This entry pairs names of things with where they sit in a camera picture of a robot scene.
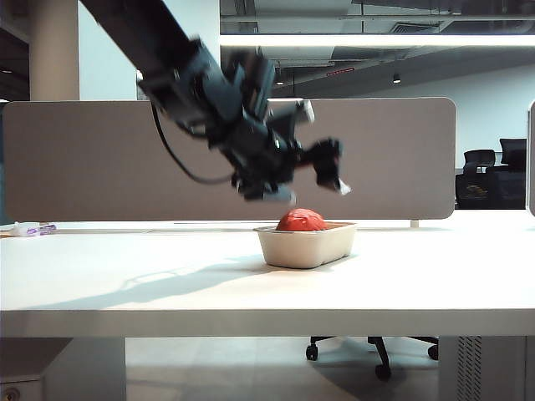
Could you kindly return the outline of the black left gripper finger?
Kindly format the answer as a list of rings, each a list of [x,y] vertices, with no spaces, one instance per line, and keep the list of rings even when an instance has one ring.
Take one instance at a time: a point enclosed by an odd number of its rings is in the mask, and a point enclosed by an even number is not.
[[[282,102],[269,111],[269,127],[281,136],[294,136],[298,124],[312,124],[315,120],[310,100]]]
[[[301,165],[312,165],[316,184],[339,195],[347,195],[351,187],[339,177],[339,159],[343,146],[337,139],[320,140],[301,154]]]

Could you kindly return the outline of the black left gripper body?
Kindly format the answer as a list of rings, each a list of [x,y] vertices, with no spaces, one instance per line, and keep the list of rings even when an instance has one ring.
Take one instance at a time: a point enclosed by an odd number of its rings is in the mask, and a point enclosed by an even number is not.
[[[281,136],[263,121],[242,111],[228,124],[208,129],[208,145],[217,148],[234,168],[232,186],[247,201],[296,200],[288,183],[302,153],[294,136]]]

